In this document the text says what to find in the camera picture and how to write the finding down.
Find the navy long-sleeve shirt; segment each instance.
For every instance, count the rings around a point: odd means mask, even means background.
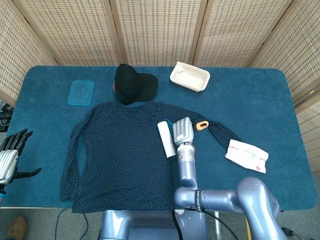
[[[139,107],[112,102],[88,112],[71,133],[60,181],[61,200],[73,200],[72,211],[172,210],[173,179],[157,124],[189,117],[205,121],[193,111],[148,101]],[[228,148],[239,138],[218,122],[208,121],[209,131]],[[76,158],[79,137],[86,150],[85,167],[79,177]]]

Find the white plastic container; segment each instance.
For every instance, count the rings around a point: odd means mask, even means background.
[[[205,90],[209,78],[208,71],[179,61],[170,75],[172,82],[196,92]]]

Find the orange handle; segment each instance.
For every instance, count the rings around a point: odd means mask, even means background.
[[[201,131],[209,126],[209,122],[208,121],[200,121],[195,126],[198,131]]]

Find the floor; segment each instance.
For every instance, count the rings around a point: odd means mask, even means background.
[[[0,142],[5,134],[0,133]],[[320,193],[320,176],[314,177],[318,193]],[[7,235],[11,221],[17,216],[25,216],[28,221],[28,228],[24,240],[53,240],[55,239],[55,229],[58,214],[62,209],[6,209],[0,210],[0,239]],[[86,214],[89,227],[83,240],[96,240],[102,223],[102,212]],[[229,225],[239,239],[245,240],[247,237],[246,222],[243,214],[221,213],[220,218]],[[282,227],[290,228],[304,238],[320,240],[320,203],[308,210],[285,211],[281,213],[279,224]],[[215,240],[214,222],[208,219],[209,236]],[[82,214],[71,213],[71,210],[63,212],[57,226],[57,240],[68,239],[78,240],[86,229],[86,220]],[[223,240],[233,239],[232,235],[221,227]]]

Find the woven screen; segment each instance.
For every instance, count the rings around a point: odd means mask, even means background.
[[[118,65],[103,0],[16,0],[62,65]]]
[[[320,78],[320,1],[296,2],[252,64],[281,69],[292,97]]]
[[[312,172],[320,175],[320,95],[297,118]]]
[[[201,0],[117,0],[125,53],[131,65],[187,63]]]
[[[196,66],[245,66],[287,0],[214,0]]]
[[[27,71],[55,64],[7,1],[0,0],[0,98],[14,106]]]

